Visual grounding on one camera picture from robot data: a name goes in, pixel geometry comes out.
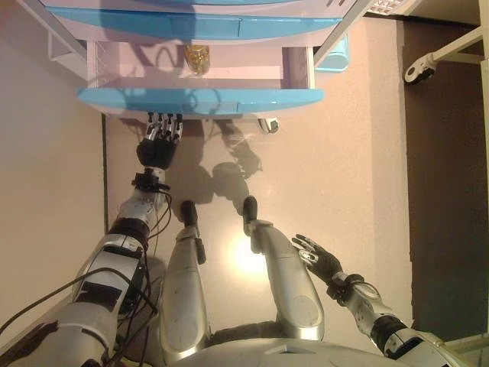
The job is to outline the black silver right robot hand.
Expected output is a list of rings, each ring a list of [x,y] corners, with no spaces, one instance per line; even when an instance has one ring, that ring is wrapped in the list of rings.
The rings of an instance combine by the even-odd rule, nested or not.
[[[291,240],[307,269],[327,286],[331,285],[334,276],[342,272],[339,260],[321,245],[304,235],[296,234]]]

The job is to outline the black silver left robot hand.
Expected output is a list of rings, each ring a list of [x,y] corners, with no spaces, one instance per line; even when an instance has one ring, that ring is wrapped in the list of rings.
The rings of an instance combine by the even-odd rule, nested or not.
[[[147,113],[147,130],[137,146],[137,156],[145,167],[166,170],[183,135],[181,114]]]

